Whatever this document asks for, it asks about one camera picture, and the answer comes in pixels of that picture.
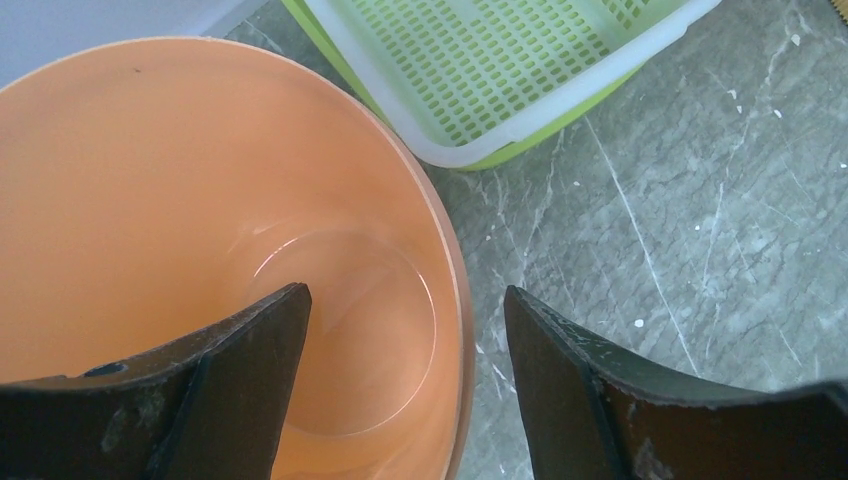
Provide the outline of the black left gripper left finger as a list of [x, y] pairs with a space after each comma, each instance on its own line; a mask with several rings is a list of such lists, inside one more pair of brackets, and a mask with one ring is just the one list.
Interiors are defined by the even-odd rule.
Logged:
[[5, 479], [267, 479], [312, 298], [244, 310], [80, 376], [1, 387]]

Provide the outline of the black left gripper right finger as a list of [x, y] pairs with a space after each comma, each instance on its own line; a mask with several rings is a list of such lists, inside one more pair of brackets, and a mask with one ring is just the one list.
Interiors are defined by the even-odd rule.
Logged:
[[843, 479], [847, 384], [770, 393], [665, 367], [516, 286], [504, 318], [538, 479]]

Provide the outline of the large orange plastic bucket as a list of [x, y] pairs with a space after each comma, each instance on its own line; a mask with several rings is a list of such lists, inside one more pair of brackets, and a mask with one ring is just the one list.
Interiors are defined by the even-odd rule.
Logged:
[[267, 479], [451, 479], [468, 280], [419, 163], [245, 44], [91, 49], [1, 92], [1, 387], [80, 376], [292, 283], [312, 298]]

